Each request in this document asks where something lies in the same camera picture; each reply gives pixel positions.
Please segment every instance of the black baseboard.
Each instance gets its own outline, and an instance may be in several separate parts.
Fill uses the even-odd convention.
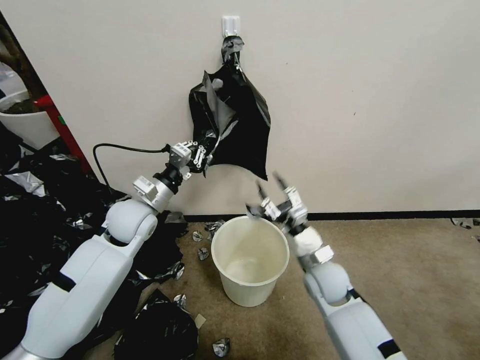
[[[185,215],[189,223],[230,220],[245,214]],[[386,220],[386,219],[449,219],[480,218],[480,210],[437,211],[374,211],[374,212],[310,212],[308,220]]]

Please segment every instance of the plastic bucket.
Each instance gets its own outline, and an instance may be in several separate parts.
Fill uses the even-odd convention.
[[[287,239],[275,225],[241,216],[218,229],[211,242],[211,257],[230,300],[254,307],[272,293],[287,268],[290,251]]]

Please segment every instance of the carpet floor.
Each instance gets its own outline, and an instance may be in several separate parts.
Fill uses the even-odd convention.
[[[480,359],[480,243],[472,238],[480,227],[467,230],[448,219],[310,224],[410,360]],[[203,224],[189,229],[178,240],[185,272],[160,288],[171,299],[186,294],[187,310],[206,318],[196,359],[214,359],[212,343],[223,337],[231,339],[232,360],[338,359],[294,256],[265,303],[240,307],[223,292],[212,257],[198,259],[198,248],[210,248],[206,239],[192,240],[194,230],[206,234]],[[113,343],[88,359],[111,359]]]

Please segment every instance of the bucket rim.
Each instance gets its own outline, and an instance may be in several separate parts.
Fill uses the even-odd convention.
[[[281,235],[281,238],[283,239],[283,243],[285,244],[285,248],[286,248],[286,259],[285,259],[285,263],[283,264],[281,270],[278,272],[278,274],[276,274],[275,276],[272,276],[271,278],[265,280],[265,281],[262,281],[262,282],[245,282],[245,281],[241,281],[241,280],[238,280],[238,279],[235,279],[234,277],[228,275],[224,269],[220,266],[220,264],[218,263],[217,261],[217,257],[215,256],[215,251],[214,251],[214,243],[218,237],[218,234],[222,231],[222,228],[227,225],[228,223],[233,223],[235,221],[238,221],[238,220],[243,220],[243,219],[249,219],[249,220],[252,220],[252,221],[262,221],[268,225],[270,225],[272,228],[274,228],[280,235]],[[213,263],[215,264],[215,267],[216,269],[218,270],[218,272],[226,277],[227,279],[233,281],[234,283],[238,284],[238,285],[241,285],[241,286],[246,286],[246,287],[261,287],[261,286],[264,286],[264,285],[267,285],[267,284],[270,284],[274,281],[276,281],[284,272],[285,270],[287,269],[287,266],[289,265],[289,262],[290,262],[290,248],[289,248],[289,243],[287,241],[287,238],[285,237],[285,234],[278,228],[276,227],[273,223],[271,223],[270,221],[268,220],[265,220],[263,218],[251,218],[250,216],[247,216],[247,215],[243,215],[243,216],[237,216],[237,217],[234,217],[230,220],[228,220],[226,223],[224,223],[218,230],[217,232],[215,233],[215,235],[213,236],[213,239],[211,241],[211,246],[210,246],[210,252],[211,252],[211,258],[213,259]]]

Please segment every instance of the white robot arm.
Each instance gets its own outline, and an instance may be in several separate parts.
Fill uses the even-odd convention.
[[[141,201],[114,204],[100,231],[68,259],[35,302],[21,343],[4,360],[60,359],[93,329],[132,267],[134,256],[154,232],[156,215],[167,207],[182,180],[203,170],[205,150],[193,141],[168,147],[169,161],[149,181],[133,183]]]
[[[277,174],[275,177],[288,200],[276,206],[259,184],[262,203],[247,205],[247,213],[284,224],[290,246],[305,271],[305,287],[325,320],[340,358],[406,360],[378,315],[354,289],[345,269],[332,261],[332,248],[307,225],[308,210],[298,191]]]

